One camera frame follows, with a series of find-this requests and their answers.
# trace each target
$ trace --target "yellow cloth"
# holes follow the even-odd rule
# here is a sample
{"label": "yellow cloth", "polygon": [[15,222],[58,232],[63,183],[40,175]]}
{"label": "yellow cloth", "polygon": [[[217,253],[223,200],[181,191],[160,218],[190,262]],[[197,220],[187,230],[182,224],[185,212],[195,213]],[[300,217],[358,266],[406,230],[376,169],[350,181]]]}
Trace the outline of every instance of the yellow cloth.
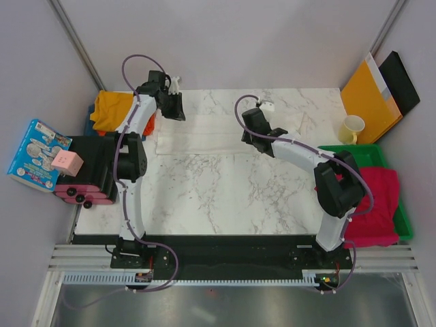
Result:
{"label": "yellow cloth", "polygon": [[95,99],[95,109],[90,119],[96,131],[115,131],[123,122],[133,103],[133,94],[100,91]]}

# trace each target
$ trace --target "table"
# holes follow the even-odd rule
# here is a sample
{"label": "table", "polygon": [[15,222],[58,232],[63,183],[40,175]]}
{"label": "table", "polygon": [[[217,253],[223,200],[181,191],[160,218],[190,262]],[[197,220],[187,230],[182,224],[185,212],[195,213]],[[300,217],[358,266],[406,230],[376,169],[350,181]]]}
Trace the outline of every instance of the table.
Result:
{"label": "table", "polygon": [[[276,111],[303,113],[298,132],[315,146],[338,144],[345,118],[339,89],[182,91],[186,114],[233,114],[234,102],[254,94]],[[243,111],[254,106],[242,102]],[[322,210],[312,174],[267,155],[156,155],[156,135],[144,141],[149,166],[142,182],[147,234],[316,234]],[[118,234],[121,206],[79,213],[75,233]]]}

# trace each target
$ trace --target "folded white towel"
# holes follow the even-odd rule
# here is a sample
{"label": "folded white towel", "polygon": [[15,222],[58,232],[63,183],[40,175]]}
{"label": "folded white towel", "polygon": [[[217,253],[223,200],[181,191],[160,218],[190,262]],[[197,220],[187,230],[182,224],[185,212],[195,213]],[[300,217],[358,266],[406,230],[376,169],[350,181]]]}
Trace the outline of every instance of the folded white towel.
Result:
{"label": "folded white towel", "polygon": [[[232,115],[193,114],[186,121],[158,117],[156,153],[158,155],[233,155],[256,154],[257,150],[241,142],[243,129]],[[302,114],[275,113],[271,127],[281,127],[297,133]]]}

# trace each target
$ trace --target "pink box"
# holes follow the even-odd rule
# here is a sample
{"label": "pink box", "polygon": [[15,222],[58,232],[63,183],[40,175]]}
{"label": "pink box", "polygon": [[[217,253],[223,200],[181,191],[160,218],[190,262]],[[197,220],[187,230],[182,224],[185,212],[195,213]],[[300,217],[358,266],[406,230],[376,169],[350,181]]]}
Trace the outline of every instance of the pink box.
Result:
{"label": "pink box", "polygon": [[82,164],[83,160],[77,153],[60,150],[52,162],[52,167],[61,174],[76,176]]}

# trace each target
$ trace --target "yellow mug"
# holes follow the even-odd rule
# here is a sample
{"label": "yellow mug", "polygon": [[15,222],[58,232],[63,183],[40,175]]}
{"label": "yellow mug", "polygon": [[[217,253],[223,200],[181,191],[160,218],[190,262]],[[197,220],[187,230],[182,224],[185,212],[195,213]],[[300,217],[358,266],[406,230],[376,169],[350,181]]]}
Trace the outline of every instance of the yellow mug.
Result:
{"label": "yellow mug", "polygon": [[359,116],[349,115],[346,116],[339,129],[338,139],[343,144],[357,143],[357,137],[365,128],[365,122]]}

